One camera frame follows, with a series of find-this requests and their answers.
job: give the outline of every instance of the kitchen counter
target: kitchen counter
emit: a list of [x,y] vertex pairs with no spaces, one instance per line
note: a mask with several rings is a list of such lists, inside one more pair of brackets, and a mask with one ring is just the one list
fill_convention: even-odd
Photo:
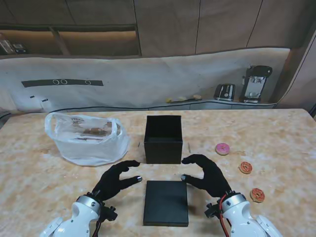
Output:
[[[265,192],[263,203],[251,201],[251,213],[269,218],[285,237],[314,236],[316,231],[316,122],[304,110],[212,110],[70,113],[118,118],[130,138],[122,160],[142,164],[122,178],[143,181],[106,201],[118,218],[104,222],[99,237],[222,237],[217,218],[207,219],[206,205],[216,202],[206,191],[188,185],[189,226],[143,226],[147,180],[180,180],[183,173],[202,177],[196,164],[146,164],[146,115],[181,115],[182,157],[204,154],[222,169],[232,189],[251,201],[249,192]],[[46,114],[12,117],[0,130],[0,236],[36,237],[56,217],[71,217],[77,197],[90,192],[111,165],[81,167],[63,159],[45,134]],[[216,154],[225,142],[231,152]],[[243,174],[242,161],[253,165]]]

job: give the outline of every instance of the white backdrop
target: white backdrop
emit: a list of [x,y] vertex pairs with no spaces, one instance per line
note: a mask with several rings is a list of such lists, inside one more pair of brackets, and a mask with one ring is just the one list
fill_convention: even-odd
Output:
[[[89,106],[151,107],[167,98],[211,99],[220,83],[236,84],[237,99],[242,76],[249,65],[273,68],[263,101],[273,92],[289,49],[242,49],[194,56],[137,59],[15,58],[0,60],[0,86],[6,101],[19,111],[53,111]],[[104,86],[50,85],[25,88],[21,81],[39,79],[102,80]]]

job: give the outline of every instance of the espresso machine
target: espresso machine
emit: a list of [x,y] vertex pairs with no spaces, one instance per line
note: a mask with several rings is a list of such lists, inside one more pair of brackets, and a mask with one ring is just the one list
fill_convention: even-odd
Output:
[[249,66],[246,71],[246,76],[243,77],[244,86],[239,101],[244,103],[259,103],[262,90],[271,74],[271,67]]

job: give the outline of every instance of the plastic bag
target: plastic bag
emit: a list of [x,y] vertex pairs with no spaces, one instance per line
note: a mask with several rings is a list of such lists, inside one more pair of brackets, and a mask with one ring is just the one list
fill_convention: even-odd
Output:
[[128,151],[129,137],[116,118],[50,113],[45,118],[45,132],[55,141],[61,155],[78,165],[112,163]]

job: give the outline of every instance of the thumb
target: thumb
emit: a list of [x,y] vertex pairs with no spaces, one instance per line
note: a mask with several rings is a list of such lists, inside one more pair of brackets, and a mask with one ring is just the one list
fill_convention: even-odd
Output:
[[203,180],[198,179],[196,177],[192,177],[191,175],[187,175],[187,174],[183,174],[181,175],[181,180],[193,185],[194,187],[198,188],[198,189],[204,189],[203,188]]

